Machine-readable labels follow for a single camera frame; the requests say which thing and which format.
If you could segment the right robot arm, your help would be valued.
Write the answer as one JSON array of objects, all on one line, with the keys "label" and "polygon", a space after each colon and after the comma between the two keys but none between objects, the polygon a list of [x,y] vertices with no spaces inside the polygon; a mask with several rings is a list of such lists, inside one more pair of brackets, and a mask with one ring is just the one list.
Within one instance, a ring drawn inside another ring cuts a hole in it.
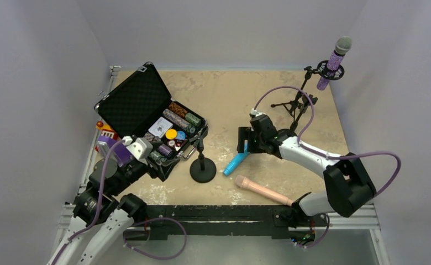
[{"label": "right robot arm", "polygon": [[237,150],[294,162],[324,180],[325,191],[307,193],[289,204],[296,217],[337,213],[348,218],[377,193],[362,161],[353,153],[331,155],[306,144],[289,129],[276,129],[266,114],[252,117],[250,126],[239,127]]}]

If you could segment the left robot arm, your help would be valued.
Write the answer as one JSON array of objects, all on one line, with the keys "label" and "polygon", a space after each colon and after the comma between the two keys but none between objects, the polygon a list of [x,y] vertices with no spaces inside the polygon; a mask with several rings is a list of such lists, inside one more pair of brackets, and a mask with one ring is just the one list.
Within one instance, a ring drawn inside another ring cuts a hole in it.
[{"label": "left robot arm", "polygon": [[83,244],[86,247],[78,263],[93,264],[127,228],[153,221],[146,218],[146,203],[133,194],[124,196],[120,202],[104,198],[110,157],[107,155],[103,160],[99,186],[91,186],[76,197],[68,231],[49,264],[71,264]]}]

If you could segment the blue microphone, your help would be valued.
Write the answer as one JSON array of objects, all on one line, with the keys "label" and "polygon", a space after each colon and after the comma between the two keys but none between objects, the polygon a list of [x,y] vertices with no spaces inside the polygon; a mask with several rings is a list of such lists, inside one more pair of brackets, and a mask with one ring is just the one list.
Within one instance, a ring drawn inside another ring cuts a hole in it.
[{"label": "blue microphone", "polygon": [[234,158],[227,164],[225,169],[223,170],[223,174],[225,176],[229,176],[232,174],[235,169],[248,157],[249,155],[248,151],[248,145],[245,144],[244,146],[244,152],[243,153],[237,153]]}]

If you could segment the purple glitter microphone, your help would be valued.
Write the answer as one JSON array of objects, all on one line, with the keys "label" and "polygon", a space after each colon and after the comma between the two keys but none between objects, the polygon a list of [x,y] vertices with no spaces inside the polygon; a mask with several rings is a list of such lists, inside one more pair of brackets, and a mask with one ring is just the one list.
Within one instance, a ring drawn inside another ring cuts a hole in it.
[{"label": "purple glitter microphone", "polygon": [[335,49],[329,60],[319,63],[318,74],[320,75],[320,79],[317,83],[318,90],[325,90],[330,81],[336,81],[343,77],[345,70],[341,63],[345,54],[350,51],[352,43],[353,41],[351,37],[341,37],[336,42]]}]

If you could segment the black round-base stand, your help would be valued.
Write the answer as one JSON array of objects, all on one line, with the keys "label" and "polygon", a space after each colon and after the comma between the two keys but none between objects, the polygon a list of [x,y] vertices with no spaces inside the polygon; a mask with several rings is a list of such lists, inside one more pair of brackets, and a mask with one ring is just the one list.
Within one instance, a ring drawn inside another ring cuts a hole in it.
[{"label": "black round-base stand", "polygon": [[208,135],[208,126],[204,126],[194,137],[190,138],[190,144],[198,151],[198,159],[190,165],[190,175],[198,183],[208,183],[216,176],[215,163],[203,154],[203,139]]}]

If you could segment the black tripod shock-mount stand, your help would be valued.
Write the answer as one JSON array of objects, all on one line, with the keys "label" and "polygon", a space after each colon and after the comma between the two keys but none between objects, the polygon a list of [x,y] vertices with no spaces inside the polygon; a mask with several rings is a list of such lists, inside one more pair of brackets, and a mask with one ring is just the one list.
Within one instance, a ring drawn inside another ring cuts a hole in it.
[{"label": "black tripod shock-mount stand", "polygon": [[[313,68],[312,66],[307,66],[304,68],[306,73],[304,75],[304,81],[301,85],[302,91],[304,90],[306,83],[311,79],[313,75],[320,75],[327,81],[336,81],[343,77],[345,70],[342,65],[339,65],[338,69],[334,73],[331,73],[331,71],[327,68],[327,63],[328,60],[324,60],[321,61],[316,66],[316,68]],[[312,103],[308,101],[307,97],[302,92],[297,92],[293,100],[284,103],[271,104],[270,107],[275,108],[283,106],[293,119],[290,125],[290,131],[295,132],[302,115],[307,111],[309,107],[314,106],[318,101],[318,98],[313,96],[312,94],[309,95],[309,98]]]}]

